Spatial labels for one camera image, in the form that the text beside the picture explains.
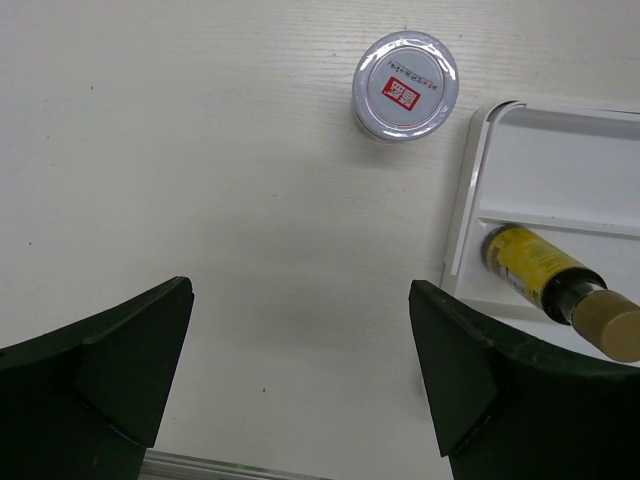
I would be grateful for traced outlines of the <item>yellow label bottle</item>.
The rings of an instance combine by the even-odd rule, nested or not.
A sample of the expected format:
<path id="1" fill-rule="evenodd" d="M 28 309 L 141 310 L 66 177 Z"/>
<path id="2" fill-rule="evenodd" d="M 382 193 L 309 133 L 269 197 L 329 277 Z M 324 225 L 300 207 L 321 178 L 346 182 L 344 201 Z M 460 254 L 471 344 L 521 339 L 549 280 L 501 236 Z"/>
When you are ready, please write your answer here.
<path id="1" fill-rule="evenodd" d="M 573 328 L 608 358 L 639 360 L 639 305 L 600 274 L 532 230 L 506 224 L 481 245 L 485 267 L 556 323 Z"/>

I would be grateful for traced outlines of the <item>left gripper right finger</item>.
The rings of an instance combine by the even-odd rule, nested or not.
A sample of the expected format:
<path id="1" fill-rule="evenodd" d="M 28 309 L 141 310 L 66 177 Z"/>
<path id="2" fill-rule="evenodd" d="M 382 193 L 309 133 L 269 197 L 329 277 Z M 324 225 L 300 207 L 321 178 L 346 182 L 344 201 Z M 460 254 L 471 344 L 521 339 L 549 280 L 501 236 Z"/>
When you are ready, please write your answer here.
<path id="1" fill-rule="evenodd" d="M 550 344 L 425 280 L 409 314 L 440 454 L 457 479 L 635 479 L 639 372 Z"/>

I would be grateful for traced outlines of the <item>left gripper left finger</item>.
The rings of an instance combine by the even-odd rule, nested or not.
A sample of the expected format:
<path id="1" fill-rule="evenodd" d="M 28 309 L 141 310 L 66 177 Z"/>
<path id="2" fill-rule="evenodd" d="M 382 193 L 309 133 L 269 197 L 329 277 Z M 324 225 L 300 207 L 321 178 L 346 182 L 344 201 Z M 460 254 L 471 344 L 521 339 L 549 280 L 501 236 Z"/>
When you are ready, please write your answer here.
<path id="1" fill-rule="evenodd" d="M 194 293 L 174 277 L 1 351 L 4 479 L 135 479 L 155 445 Z"/>

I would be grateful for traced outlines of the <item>brown spice jar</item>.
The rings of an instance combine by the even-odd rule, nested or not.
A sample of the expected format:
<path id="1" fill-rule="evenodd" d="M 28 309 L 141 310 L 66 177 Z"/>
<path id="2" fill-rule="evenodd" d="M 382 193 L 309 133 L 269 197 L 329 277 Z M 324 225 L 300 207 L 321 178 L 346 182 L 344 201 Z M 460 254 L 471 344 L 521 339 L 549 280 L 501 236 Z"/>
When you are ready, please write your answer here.
<path id="1" fill-rule="evenodd" d="M 459 72 L 437 38 L 403 30 L 373 43 L 352 80 L 352 109 L 365 132 L 390 143 L 424 138 L 448 119 L 459 93 Z"/>

